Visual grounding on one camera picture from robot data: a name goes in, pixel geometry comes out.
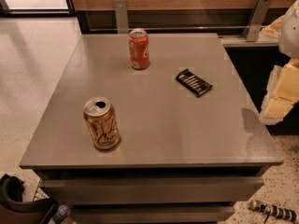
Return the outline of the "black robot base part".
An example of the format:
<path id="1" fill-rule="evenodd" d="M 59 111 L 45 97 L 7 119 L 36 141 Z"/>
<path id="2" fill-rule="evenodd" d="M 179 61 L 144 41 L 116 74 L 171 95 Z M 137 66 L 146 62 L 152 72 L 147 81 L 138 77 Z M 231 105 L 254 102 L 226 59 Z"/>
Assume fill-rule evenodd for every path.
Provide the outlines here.
<path id="1" fill-rule="evenodd" d="M 4 174 L 0 178 L 0 224 L 48 224 L 58 210 L 52 198 L 24 202 L 23 181 Z"/>

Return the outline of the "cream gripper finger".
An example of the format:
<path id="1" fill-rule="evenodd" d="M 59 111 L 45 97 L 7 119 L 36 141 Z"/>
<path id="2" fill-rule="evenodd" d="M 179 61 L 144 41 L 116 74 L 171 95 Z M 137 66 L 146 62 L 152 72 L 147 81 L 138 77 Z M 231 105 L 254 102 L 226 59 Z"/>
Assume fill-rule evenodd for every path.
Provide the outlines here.
<path id="1" fill-rule="evenodd" d="M 299 60 L 290 59 L 283 67 L 275 65 L 263 98 L 260 121 L 275 125 L 289 114 L 299 101 Z"/>
<path id="2" fill-rule="evenodd" d="M 260 39 L 278 39 L 279 30 L 283 21 L 283 16 L 277 18 L 272 23 L 264 27 L 259 33 Z"/>

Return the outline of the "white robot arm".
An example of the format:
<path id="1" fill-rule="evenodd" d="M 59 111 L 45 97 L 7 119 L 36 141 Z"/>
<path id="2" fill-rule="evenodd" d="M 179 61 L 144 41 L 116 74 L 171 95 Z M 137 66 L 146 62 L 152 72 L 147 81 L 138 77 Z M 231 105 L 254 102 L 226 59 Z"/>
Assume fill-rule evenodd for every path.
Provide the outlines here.
<path id="1" fill-rule="evenodd" d="M 259 119 L 265 125 L 275 125 L 299 102 L 299 0 L 280 19 L 278 48 L 290 61 L 271 71 L 263 98 Z"/>

